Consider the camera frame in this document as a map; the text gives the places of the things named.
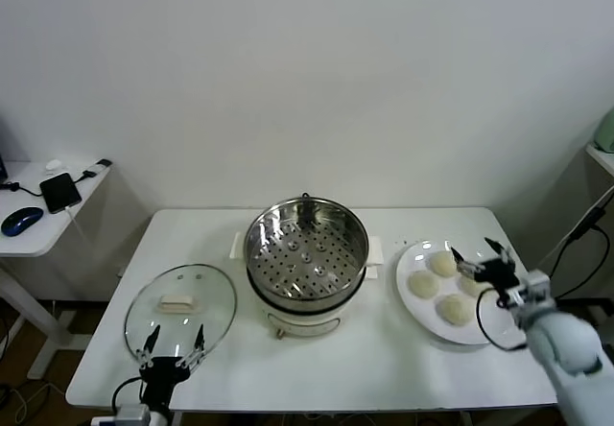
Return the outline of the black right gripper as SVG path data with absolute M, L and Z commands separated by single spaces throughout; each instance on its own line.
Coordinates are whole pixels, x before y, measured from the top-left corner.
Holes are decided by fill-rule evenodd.
M 478 275 L 482 282 L 487 282 L 494 288 L 503 302 L 508 302 L 508 290 L 520 284 L 515 273 L 516 263 L 511 249 L 493 239 L 485 237 L 484 240 L 494 251 L 495 256 L 481 265 L 466 261 L 455 248 L 451 248 L 457 271 L 472 280 Z

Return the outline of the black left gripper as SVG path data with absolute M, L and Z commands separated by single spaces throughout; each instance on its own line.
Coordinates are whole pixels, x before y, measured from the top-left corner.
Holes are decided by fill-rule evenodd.
M 181 359 L 172 356 L 153 357 L 160 333 L 158 324 L 141 349 L 136 350 L 139 374 L 145 383 L 143 401 L 149 408 L 168 408 L 176 385 L 190 376 L 189 368 L 197 368 L 205 357 L 203 325 L 195 338 L 193 349 Z

